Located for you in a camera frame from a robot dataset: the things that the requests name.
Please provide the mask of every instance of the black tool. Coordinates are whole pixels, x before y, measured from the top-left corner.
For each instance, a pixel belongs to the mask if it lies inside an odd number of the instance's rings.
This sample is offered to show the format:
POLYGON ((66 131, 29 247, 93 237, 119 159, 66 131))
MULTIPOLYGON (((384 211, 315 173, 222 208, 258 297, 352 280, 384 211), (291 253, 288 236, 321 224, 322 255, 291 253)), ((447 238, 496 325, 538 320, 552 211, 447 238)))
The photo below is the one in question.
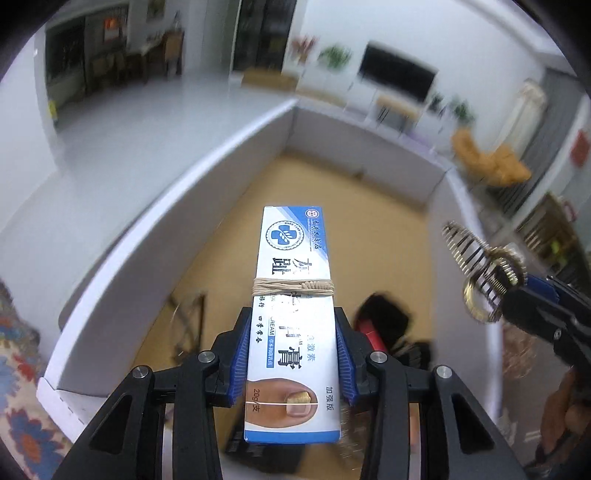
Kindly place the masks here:
MULTIPOLYGON (((243 308, 233 331, 179 367, 134 368, 80 435, 54 480, 160 479, 167 403, 175 404, 174 479, 222 478, 212 407, 230 407, 242 393, 251 313, 243 308)), ((374 352, 341 308, 335 318, 342 395, 351 404, 373 405, 362 479, 408 478, 410 402, 421 407, 423 478, 525 478, 492 420, 452 369, 404 367, 374 352)))

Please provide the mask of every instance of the floor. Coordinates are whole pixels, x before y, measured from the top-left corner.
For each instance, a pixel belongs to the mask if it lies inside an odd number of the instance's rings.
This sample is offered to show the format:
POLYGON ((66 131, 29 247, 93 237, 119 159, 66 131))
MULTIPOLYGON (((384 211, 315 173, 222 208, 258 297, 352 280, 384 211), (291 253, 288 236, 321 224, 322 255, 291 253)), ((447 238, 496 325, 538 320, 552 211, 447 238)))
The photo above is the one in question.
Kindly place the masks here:
MULTIPOLYGON (((411 337, 431 338, 432 272, 426 213, 308 158, 285 154, 253 182, 174 290, 177 299, 197 290, 207 294, 202 348, 208 348, 218 333, 232 329, 241 307, 251 304, 265 205, 323 207, 335 305, 342 306, 350 319, 371 293, 387 291, 411 313, 411 337), (297 188, 285 187, 286 182, 295 181, 297 188)), ((154 369, 173 366, 168 340, 172 314, 171 307, 163 308, 136 364, 154 369)), ((216 412, 220 447, 225 445, 236 412, 216 412)), ((334 445, 318 445, 306 449, 298 475, 344 480, 359 478, 359 471, 344 466, 334 445)))
POLYGON ((176 178, 285 95, 227 77, 151 79, 60 111, 59 172, 0 236, 0 275, 48 358, 58 317, 100 256, 176 178))

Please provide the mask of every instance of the logo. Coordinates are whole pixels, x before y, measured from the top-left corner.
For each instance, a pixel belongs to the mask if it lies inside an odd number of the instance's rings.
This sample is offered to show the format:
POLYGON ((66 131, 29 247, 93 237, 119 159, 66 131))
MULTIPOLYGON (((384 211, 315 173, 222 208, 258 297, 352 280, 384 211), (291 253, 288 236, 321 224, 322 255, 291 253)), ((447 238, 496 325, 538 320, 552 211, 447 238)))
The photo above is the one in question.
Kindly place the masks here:
POLYGON ((273 223, 265 237, 267 243, 277 250, 292 250, 304 241, 304 229, 299 223, 282 220, 273 223))
POLYGON ((318 218, 320 216, 320 212, 318 210, 314 210, 313 208, 306 210, 306 216, 308 218, 318 218))

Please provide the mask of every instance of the spring coil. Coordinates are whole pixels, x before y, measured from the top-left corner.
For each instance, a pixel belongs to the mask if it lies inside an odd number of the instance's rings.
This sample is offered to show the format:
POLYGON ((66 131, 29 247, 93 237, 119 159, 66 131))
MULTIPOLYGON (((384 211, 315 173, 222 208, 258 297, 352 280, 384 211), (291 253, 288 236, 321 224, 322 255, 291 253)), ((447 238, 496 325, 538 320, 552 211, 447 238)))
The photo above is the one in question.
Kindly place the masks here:
POLYGON ((526 282, 523 262, 509 248, 491 248, 456 222, 445 224, 442 234, 454 260, 467 277, 463 293, 470 314, 482 323, 498 322, 501 318, 500 303, 507 289, 526 282), (484 296, 488 308, 478 305, 477 292, 484 296))

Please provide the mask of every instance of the blue and white packaging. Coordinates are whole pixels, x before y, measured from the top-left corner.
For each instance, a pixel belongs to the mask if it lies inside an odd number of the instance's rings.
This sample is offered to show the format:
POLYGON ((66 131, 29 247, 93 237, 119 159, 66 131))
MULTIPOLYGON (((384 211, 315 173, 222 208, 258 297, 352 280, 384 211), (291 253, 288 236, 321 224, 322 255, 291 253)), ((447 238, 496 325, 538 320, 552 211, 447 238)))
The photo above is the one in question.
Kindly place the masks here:
MULTIPOLYGON (((330 278, 322 209, 265 207, 256 276, 330 278)), ((340 438, 335 312, 330 296, 254 298, 244 439, 330 443, 340 438)))

